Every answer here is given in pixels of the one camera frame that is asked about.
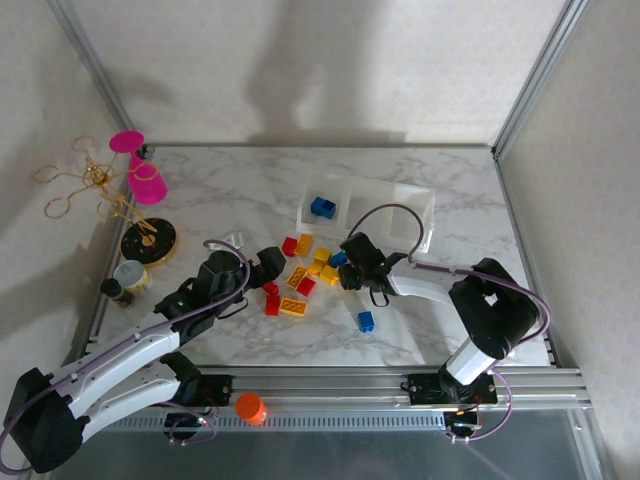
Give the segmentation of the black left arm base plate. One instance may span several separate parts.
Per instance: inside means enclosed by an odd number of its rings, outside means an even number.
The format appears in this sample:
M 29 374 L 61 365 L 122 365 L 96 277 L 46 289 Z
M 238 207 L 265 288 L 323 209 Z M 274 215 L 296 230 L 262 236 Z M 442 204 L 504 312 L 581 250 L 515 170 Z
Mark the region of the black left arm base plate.
M 198 393 L 210 406 L 227 407 L 233 393 L 231 375 L 210 375 L 200 377 Z

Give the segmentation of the jar with grey lid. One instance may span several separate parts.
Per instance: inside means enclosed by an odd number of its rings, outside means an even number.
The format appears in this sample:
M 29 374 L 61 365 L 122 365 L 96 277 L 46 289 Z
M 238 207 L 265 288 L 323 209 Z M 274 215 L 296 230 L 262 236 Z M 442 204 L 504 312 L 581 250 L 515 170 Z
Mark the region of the jar with grey lid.
M 137 260 L 120 263 L 113 272 L 113 278 L 133 296 L 144 294 L 152 281 L 149 271 Z

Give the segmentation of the orange round knob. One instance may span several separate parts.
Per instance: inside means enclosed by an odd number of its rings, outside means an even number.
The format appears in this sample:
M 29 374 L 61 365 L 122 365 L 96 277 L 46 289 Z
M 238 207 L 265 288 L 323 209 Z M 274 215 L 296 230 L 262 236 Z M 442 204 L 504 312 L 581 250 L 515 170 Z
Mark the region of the orange round knob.
M 238 417 L 249 425 L 263 425 L 268 410 L 260 396 L 253 392 L 241 394 L 235 402 Z

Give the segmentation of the aluminium right side rail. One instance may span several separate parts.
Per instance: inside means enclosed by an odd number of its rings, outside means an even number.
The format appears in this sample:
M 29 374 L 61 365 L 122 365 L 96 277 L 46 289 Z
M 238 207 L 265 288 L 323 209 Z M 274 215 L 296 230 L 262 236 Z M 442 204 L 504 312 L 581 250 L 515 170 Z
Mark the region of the aluminium right side rail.
M 523 265 L 523 269 L 524 269 L 524 274 L 527 280 L 527 285 L 529 290 L 531 290 L 533 293 L 535 293 L 536 295 L 538 295 L 540 298 L 543 297 L 543 294 L 541 292 L 541 289 L 539 288 L 539 282 L 536 279 L 536 275 L 535 275 L 535 271 L 533 268 L 533 264 L 531 263 L 531 259 L 529 256 L 529 253 L 527 251 L 526 248 L 526 244 L 525 244 L 525 237 L 524 237 L 524 230 L 522 230 L 521 225 L 519 223 L 518 217 L 517 217 L 517 212 L 515 209 L 515 204 L 513 203 L 512 199 L 511 199 L 511 195 L 509 193 L 509 189 L 508 189 L 508 185 L 506 182 L 506 177 L 503 171 L 503 167 L 499 161 L 499 156 L 494 152 L 494 150 L 491 150 L 491 155 L 492 155 L 492 159 L 494 161 L 494 165 L 495 165 L 495 169 L 496 169 L 496 173 L 497 173 L 497 177 L 502 189 L 502 193 L 503 196 L 505 198 L 505 202 L 506 202 L 506 208 L 509 214 L 509 218 L 512 224 L 512 228 L 514 231 L 514 235 L 515 235 L 515 239 L 516 239 L 516 244 L 518 247 L 518 251 L 519 251 L 519 256 L 521 258 L 521 262 Z M 542 338 L 542 340 L 544 340 L 544 343 L 546 345 L 546 349 L 547 349 L 547 354 L 548 354 L 548 358 L 549 358 L 549 362 L 551 367 L 558 367 L 557 364 L 557 355 L 554 351 L 554 345 L 553 345 L 553 341 L 549 336 L 550 333 L 550 321 L 548 322 L 549 326 L 547 327 L 547 330 L 545 331 L 545 333 L 541 333 L 539 336 L 540 338 Z

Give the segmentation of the pink plastic wine glass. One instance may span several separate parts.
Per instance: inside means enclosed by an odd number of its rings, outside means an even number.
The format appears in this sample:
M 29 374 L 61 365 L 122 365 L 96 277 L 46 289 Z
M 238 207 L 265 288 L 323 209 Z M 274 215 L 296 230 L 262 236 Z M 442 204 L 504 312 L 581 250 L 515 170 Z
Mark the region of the pink plastic wine glass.
M 127 181 L 137 203 L 155 205 L 168 194 L 168 186 L 158 167 L 142 158 L 144 135 L 137 130 L 121 131 L 109 141 L 109 148 L 117 154 L 131 157 Z

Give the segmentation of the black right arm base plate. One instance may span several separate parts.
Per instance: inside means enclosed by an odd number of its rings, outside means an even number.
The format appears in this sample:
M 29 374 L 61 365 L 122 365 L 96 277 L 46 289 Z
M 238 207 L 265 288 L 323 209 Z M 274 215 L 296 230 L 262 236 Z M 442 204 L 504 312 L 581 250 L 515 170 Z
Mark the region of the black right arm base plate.
M 481 374 L 469 385 L 441 373 L 410 374 L 400 388 L 415 405 L 496 405 L 496 385 L 491 375 Z

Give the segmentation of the wide aluminium base rail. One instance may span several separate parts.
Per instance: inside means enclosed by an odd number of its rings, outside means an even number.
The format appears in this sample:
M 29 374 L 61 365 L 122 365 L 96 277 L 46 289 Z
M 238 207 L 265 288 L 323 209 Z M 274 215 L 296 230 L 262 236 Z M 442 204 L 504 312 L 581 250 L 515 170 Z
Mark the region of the wide aluminium base rail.
M 410 374 L 437 373 L 419 366 L 405 367 L 228 367 L 204 368 L 200 377 L 231 375 L 230 404 L 242 393 L 254 392 L 279 408 L 320 409 L 391 408 L 451 409 L 456 405 L 415 405 L 400 388 Z M 577 369 L 504 367 L 491 375 L 502 406 L 511 395 L 520 409 L 555 409 L 591 404 L 582 374 Z

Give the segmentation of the aluminium frame post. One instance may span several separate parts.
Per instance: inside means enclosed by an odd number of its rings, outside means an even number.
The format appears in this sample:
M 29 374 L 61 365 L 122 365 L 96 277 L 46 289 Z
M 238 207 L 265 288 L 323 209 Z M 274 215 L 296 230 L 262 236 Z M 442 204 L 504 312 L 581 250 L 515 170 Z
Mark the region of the aluminium frame post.
M 122 130 L 135 126 L 103 66 L 71 0 L 45 0 L 76 52 L 115 123 Z
M 523 87 L 491 147 L 498 163 L 508 151 L 541 93 L 590 0 L 565 0 Z

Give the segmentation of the small black controller board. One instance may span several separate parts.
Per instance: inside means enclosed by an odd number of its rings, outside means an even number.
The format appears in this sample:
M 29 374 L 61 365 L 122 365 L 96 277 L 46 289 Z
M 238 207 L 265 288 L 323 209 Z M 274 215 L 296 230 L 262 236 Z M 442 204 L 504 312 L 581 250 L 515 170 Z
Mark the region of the small black controller board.
M 476 410 L 445 412 L 444 423 L 447 432 L 460 437 L 471 437 L 482 428 L 480 413 Z
M 194 435 L 208 433 L 211 436 L 217 434 L 216 417 L 199 413 L 168 414 L 165 419 L 165 428 L 172 436 L 185 431 Z

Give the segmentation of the small dark bottle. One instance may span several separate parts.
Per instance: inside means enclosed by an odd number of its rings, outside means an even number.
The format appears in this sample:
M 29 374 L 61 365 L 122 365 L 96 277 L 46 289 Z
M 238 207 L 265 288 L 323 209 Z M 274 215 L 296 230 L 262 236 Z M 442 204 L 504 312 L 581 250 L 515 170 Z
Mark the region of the small dark bottle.
M 114 278 L 105 279 L 100 284 L 100 291 L 120 308 L 130 307 L 134 303 L 133 295 Z

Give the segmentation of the aluminium left frame post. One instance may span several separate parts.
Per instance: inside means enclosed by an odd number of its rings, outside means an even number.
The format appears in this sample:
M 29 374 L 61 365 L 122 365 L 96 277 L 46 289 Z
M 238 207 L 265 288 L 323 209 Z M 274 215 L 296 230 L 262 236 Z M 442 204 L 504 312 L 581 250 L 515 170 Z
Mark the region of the aluminium left frame post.
M 115 123 L 122 130 L 135 126 L 103 66 L 71 0 L 45 0 L 76 52 Z

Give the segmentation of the aluminium right frame post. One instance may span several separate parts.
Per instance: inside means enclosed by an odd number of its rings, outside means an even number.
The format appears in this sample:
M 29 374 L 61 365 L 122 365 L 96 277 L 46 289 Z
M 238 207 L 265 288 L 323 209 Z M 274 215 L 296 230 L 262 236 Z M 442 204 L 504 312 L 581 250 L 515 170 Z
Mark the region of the aluminium right frame post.
M 508 151 L 541 93 L 590 0 L 565 0 L 523 87 L 491 147 L 498 163 Z

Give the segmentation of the grey metal sheet panel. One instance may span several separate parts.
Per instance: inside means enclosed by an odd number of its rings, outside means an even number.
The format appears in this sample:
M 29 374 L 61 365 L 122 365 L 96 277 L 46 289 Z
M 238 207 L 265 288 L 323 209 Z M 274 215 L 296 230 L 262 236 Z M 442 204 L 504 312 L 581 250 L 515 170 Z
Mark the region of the grey metal sheet panel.
M 617 480 L 587 420 L 517 411 L 489 438 L 436 431 L 221 432 L 170 446 L 159 433 L 106 432 L 50 480 Z

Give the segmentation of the white three-compartment container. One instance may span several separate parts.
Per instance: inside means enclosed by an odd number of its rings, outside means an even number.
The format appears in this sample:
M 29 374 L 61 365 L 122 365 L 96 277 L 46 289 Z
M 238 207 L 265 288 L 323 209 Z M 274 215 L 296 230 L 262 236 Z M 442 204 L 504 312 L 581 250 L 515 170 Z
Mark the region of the white three-compartment container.
M 336 204 L 332 219 L 311 213 L 310 205 L 317 196 Z M 366 218 L 358 229 L 367 234 L 377 247 L 407 252 L 419 236 L 418 221 L 413 216 L 417 214 L 424 226 L 424 235 L 416 252 L 427 253 L 434 231 L 435 191 L 415 185 L 313 172 L 301 194 L 296 230 L 342 241 L 368 211 L 388 203 L 405 205 L 411 211 L 399 208 L 380 210 Z

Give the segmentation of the thin aluminium table edge rail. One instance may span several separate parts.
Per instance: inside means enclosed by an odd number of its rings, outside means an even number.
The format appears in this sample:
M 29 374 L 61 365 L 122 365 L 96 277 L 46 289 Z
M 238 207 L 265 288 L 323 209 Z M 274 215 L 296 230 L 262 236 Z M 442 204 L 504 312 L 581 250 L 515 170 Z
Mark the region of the thin aluminium table edge rail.
M 406 143 L 406 142 L 298 142 L 293 144 L 277 142 L 149 142 L 148 148 L 443 148 L 443 149 L 491 149 L 492 146 L 481 142 L 427 142 L 427 143 Z

